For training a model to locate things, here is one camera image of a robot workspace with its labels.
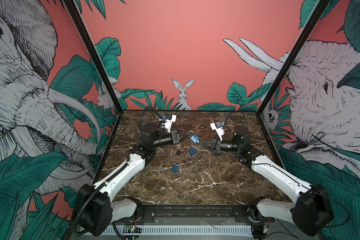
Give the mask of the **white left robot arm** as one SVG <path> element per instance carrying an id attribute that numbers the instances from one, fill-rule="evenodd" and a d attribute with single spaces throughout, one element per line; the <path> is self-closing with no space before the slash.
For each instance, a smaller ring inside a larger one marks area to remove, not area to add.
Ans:
<path id="1" fill-rule="evenodd" d="M 115 221 L 128 219 L 136 222 L 142 218 L 142 203 L 139 200 L 128 197 L 114 201 L 114 198 L 133 176 L 153 160 L 158 147 L 181 142 L 179 131 L 172 130 L 172 124 L 169 119 L 161 119 L 159 124 L 145 124 L 141 139 L 119 167 L 94 185 L 85 184 L 79 189 L 69 226 L 72 238 L 85 233 L 99 236 Z"/>

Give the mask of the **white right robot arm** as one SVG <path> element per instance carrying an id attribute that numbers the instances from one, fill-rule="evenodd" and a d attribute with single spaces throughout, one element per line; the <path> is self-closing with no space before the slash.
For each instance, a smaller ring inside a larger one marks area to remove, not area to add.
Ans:
<path id="1" fill-rule="evenodd" d="M 316 235 L 334 219 L 326 188 L 311 185 L 271 161 L 251 145 L 251 134 L 247 127 L 235 127 L 232 139 L 227 141 L 223 139 L 223 126 L 212 123 L 211 128 L 217 132 L 218 138 L 200 141 L 199 137 L 193 135 L 191 141 L 216 155 L 235 153 L 242 165 L 268 179 L 290 199 L 290 202 L 280 202 L 259 197 L 250 203 L 244 217 L 255 223 L 252 228 L 254 238 L 266 238 L 265 229 L 261 229 L 259 224 L 271 218 L 292 223 L 308 236 Z"/>

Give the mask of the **large blue padlock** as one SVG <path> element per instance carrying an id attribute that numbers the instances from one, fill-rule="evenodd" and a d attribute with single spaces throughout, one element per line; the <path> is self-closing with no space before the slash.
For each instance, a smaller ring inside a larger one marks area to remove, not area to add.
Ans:
<path id="1" fill-rule="evenodd" d="M 197 149 L 195 149 L 195 148 L 189 149 L 189 153 L 191 156 L 193 156 L 196 152 L 197 152 Z"/>

